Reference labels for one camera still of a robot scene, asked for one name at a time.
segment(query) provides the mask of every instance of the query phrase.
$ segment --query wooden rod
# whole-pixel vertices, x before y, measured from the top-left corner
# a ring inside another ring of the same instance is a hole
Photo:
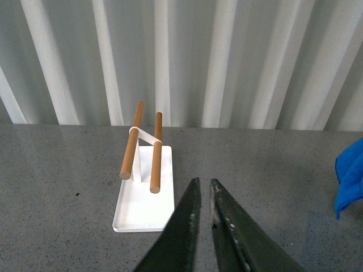
[[[155,117],[155,138],[162,140],[163,136],[163,114],[157,112]],[[161,149],[162,144],[160,142],[154,143],[153,151],[153,163],[151,165],[151,180],[150,180],[150,192],[157,194],[160,192],[160,179],[161,179]]]
[[[136,109],[134,122],[133,122],[132,126],[136,126],[136,127],[141,126],[142,112],[143,112],[144,104],[145,103],[143,101],[139,101],[139,103],[137,104],[137,109]],[[130,131],[130,136],[127,141],[124,161],[121,166],[120,177],[123,180],[128,180],[131,177],[131,171],[132,171],[132,165],[134,163],[137,138],[138,138],[138,130],[132,129]]]
[[[136,126],[138,128],[141,126],[142,112],[143,112],[144,105],[145,105],[145,103],[143,101],[138,102],[135,117],[134,117],[134,123],[132,123],[132,126]]]

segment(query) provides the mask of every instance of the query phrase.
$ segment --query blue cloth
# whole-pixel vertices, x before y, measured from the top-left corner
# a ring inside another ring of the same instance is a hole
[[[335,161],[340,183],[335,199],[336,219],[352,202],[363,198],[363,138],[344,150]]]

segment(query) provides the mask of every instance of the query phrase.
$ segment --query white corrugated panel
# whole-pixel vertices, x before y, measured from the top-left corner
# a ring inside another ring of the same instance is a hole
[[[363,1],[0,1],[0,122],[363,130]]]

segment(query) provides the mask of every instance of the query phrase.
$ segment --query white tray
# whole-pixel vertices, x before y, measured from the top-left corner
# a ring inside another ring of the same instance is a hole
[[[153,146],[139,146],[141,182],[122,180],[112,227],[116,232],[163,231],[174,212],[171,147],[162,146],[161,187],[150,192]]]

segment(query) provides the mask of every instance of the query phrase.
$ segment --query speckled gray surface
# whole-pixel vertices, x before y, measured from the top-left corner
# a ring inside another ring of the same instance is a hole
[[[128,129],[0,125],[0,271],[135,268],[159,233],[112,229]],[[333,208],[335,158],[363,133],[165,128],[163,136],[175,202],[201,178],[196,271],[218,271],[211,178],[307,271],[363,271],[363,202],[340,220]]]

